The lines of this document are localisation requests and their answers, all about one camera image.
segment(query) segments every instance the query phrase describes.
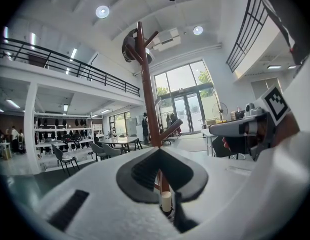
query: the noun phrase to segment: tree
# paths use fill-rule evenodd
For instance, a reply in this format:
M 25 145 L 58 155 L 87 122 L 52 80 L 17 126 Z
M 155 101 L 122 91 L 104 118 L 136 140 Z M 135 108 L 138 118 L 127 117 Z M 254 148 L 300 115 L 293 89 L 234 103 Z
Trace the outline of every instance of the tree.
M 201 71 L 199 74 L 198 80 L 200 81 L 201 84 L 208 83 L 207 73 L 204 71 Z M 199 93 L 200 93 L 201 98 L 210 97 L 214 95 L 212 88 L 209 88 L 208 90 L 202 90 Z
M 160 97 L 164 94 L 168 93 L 167 87 L 157 87 L 157 95 Z M 162 101 L 159 103 L 161 108 L 166 108 L 172 106 L 171 104 L 171 98 L 162 99 Z

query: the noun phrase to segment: glass door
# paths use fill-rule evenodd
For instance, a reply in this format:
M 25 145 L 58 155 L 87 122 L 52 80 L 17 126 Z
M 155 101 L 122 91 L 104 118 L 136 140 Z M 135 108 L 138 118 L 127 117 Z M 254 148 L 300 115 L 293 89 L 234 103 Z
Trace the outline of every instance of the glass door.
M 197 133 L 201 130 L 201 120 L 202 115 L 200 112 L 200 106 L 198 101 L 198 96 L 196 93 L 189 94 L 186 96 L 188 107 L 189 107 L 189 115 L 192 124 L 192 132 Z
M 174 103 L 176 107 L 177 118 L 183 120 L 183 124 L 180 126 L 182 134 L 191 133 L 184 96 L 175 98 Z
M 174 99 L 177 118 L 183 120 L 182 134 L 198 133 L 201 130 L 202 114 L 197 93 L 185 94 Z

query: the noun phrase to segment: standing fan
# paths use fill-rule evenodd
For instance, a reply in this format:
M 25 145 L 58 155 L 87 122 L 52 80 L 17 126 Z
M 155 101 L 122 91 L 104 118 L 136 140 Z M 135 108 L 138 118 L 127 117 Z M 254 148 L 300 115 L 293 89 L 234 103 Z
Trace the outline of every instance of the standing fan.
M 223 118 L 228 115 L 227 106 L 222 102 L 215 103 L 215 105 L 213 106 L 213 115 L 216 119 L 223 122 Z

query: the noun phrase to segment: standing person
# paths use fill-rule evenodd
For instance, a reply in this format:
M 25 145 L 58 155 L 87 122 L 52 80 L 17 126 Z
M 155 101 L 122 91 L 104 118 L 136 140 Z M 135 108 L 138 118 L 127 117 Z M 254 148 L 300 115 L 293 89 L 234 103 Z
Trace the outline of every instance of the standing person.
M 11 131 L 11 135 L 12 135 L 12 148 L 13 148 L 13 152 L 18 152 L 18 135 L 19 133 L 16 130 L 16 127 L 13 126 L 13 130 Z
M 147 121 L 147 113 L 144 113 L 143 120 L 141 122 L 141 125 L 143 127 L 143 136 L 144 136 L 144 144 L 148 144 L 148 121 Z

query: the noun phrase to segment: chair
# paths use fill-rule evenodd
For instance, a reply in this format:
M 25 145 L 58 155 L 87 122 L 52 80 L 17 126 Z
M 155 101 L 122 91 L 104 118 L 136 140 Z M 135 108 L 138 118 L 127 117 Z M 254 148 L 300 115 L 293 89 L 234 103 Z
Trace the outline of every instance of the chair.
M 90 143 L 90 147 L 93 152 L 96 153 L 96 162 L 98 162 L 98 157 L 100 157 L 100 161 L 107 157 L 107 154 L 102 147 L 99 147 L 94 143 Z
M 212 146 L 215 150 L 216 153 L 216 157 L 218 158 L 225 158 L 228 157 L 228 159 L 231 158 L 235 158 L 238 160 L 238 153 L 234 153 L 232 151 L 230 151 L 228 148 L 224 147 L 224 142 L 223 142 L 223 136 L 217 136 L 213 141 L 212 141 Z
M 106 153 L 107 156 L 109 156 L 110 158 L 111 158 L 111 157 L 116 157 L 116 156 L 121 155 L 120 149 L 112 148 L 112 147 L 110 147 L 110 146 L 107 145 L 107 144 L 102 144 L 102 146 L 103 146 L 103 149 L 104 149 L 105 153 Z
M 72 156 L 71 158 L 68 158 L 68 159 L 63 159 L 63 152 L 59 148 L 57 148 L 55 145 L 51 144 L 51 146 L 53 148 L 53 151 L 55 153 L 56 158 L 58 159 L 57 167 L 59 166 L 59 161 L 60 161 L 61 167 L 63 168 L 63 171 L 65 173 L 65 169 L 63 167 L 63 163 L 64 163 L 66 165 L 68 175 L 70 176 L 70 173 L 69 173 L 69 170 L 67 167 L 67 163 L 71 163 L 73 165 L 73 168 L 75 168 L 74 164 L 73 164 L 73 161 L 75 161 L 77 168 L 80 171 L 79 166 L 77 164 L 77 160 L 74 156 Z

